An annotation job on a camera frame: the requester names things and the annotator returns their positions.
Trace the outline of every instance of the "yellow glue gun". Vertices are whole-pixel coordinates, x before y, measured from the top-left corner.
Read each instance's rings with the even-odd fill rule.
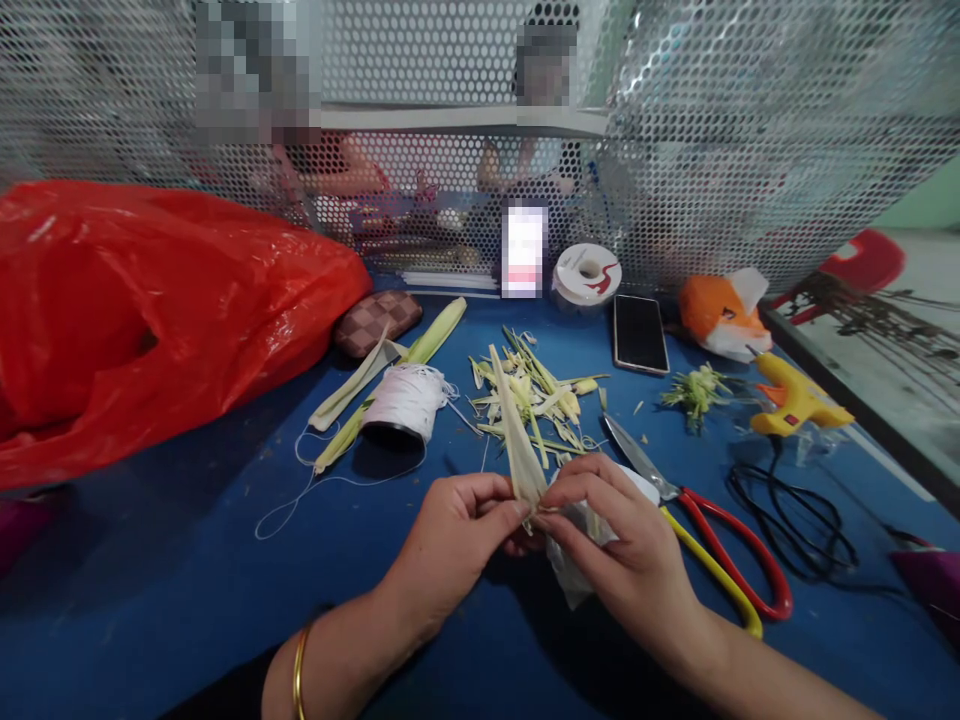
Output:
[[[834,402],[819,385],[783,358],[772,352],[758,353],[757,369],[773,387],[757,387],[777,406],[772,413],[760,413],[750,420],[750,427],[762,435],[787,437],[807,420],[820,427],[843,427],[854,421],[853,415]]]

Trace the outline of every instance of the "bracelet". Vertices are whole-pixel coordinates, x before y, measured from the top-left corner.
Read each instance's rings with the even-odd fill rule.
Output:
[[[307,647],[307,635],[310,634],[310,628],[313,627],[313,621],[304,625],[300,631],[300,642],[297,643],[297,656],[293,661],[293,708],[296,710],[297,720],[307,720],[303,712],[303,694],[300,689],[300,674],[303,670],[303,651]]]

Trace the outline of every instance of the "scissor blade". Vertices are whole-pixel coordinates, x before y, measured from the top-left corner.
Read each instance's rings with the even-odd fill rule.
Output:
[[[620,446],[623,454],[627,456],[627,460],[633,465],[634,470],[640,473],[641,477],[650,481],[657,489],[657,492],[660,493],[661,500],[667,502],[668,500],[673,500],[680,494],[677,486],[667,482],[666,478],[657,470],[657,466],[647,457],[643,448],[637,444],[637,441],[634,440],[626,430],[620,427],[620,423],[607,415],[607,413],[603,414],[603,420],[607,424],[607,429],[610,430],[610,435],[613,436],[617,445]]]

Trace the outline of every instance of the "brown checkered wallet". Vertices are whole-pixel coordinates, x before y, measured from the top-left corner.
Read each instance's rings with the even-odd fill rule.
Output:
[[[334,342],[350,357],[362,358],[377,346],[383,328],[390,326],[387,337],[395,340],[423,317],[413,295],[402,290],[384,290],[366,297],[343,316],[334,335]]]

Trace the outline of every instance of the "red chair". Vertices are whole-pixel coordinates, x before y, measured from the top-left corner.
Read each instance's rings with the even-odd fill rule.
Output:
[[[907,256],[903,249],[877,230],[864,230],[853,238],[850,244],[856,249],[852,257],[842,258],[831,255],[820,266],[820,272],[838,277],[853,289],[866,295],[882,290],[900,277],[900,273],[907,264]],[[773,307],[778,308],[796,296],[796,292],[788,292],[780,296],[773,303]],[[823,313],[824,310],[815,305],[790,318],[790,322],[793,325],[802,325],[820,317]]]

